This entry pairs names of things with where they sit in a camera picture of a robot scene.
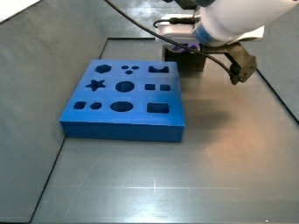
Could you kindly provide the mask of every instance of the circular hole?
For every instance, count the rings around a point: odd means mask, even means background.
[[[90,107],[92,109],[100,109],[100,108],[101,108],[101,103],[100,103],[100,102],[93,102],[93,103],[89,105],[89,107]]]
[[[109,107],[116,112],[126,112],[133,108],[133,104],[128,101],[116,101]]]
[[[132,91],[134,88],[134,83],[130,81],[120,81],[116,84],[116,91],[121,92],[121,93],[126,93],[129,91]]]

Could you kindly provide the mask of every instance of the gray floor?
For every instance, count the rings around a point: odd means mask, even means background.
[[[160,49],[109,40],[102,59]],[[232,86],[208,61],[181,95],[181,143],[66,138],[33,223],[299,222],[299,129],[260,77]]]

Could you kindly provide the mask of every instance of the blue foam block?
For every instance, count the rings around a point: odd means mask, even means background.
[[[176,63],[92,60],[60,124],[68,137],[180,142],[185,124]]]

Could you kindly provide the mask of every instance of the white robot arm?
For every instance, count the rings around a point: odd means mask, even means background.
[[[168,39],[185,43],[197,41],[211,47],[224,46],[241,39],[261,38],[263,25],[299,4],[297,0],[192,0],[192,2],[200,6],[195,12],[195,25],[162,22],[157,26],[157,32]]]

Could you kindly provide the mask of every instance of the black cable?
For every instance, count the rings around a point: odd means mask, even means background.
[[[158,20],[153,21],[153,28],[157,28],[156,24],[158,24],[161,22],[169,22],[169,19],[158,19]]]
[[[229,77],[235,77],[236,75],[229,71],[229,69],[225,67],[225,65],[217,60],[215,59],[212,56],[209,56],[207,53],[200,52],[195,49],[191,49],[188,46],[178,44],[177,42],[172,41],[170,39],[162,37],[161,35],[158,35],[157,33],[154,33],[153,31],[150,31],[149,29],[146,29],[142,25],[140,25],[110,2],[109,0],[104,0],[106,2],[106,4],[114,9],[114,11],[125,18],[129,20],[130,23],[133,23],[138,28],[141,28],[145,32],[148,32],[149,34],[152,34],[153,36],[156,36],[158,39],[161,39],[162,41],[168,42],[169,44],[178,46],[180,48],[188,50],[189,52],[197,53],[200,55],[203,55],[205,58],[208,58],[209,60],[212,60],[213,62],[216,62],[221,68],[225,70],[225,72],[228,73]]]

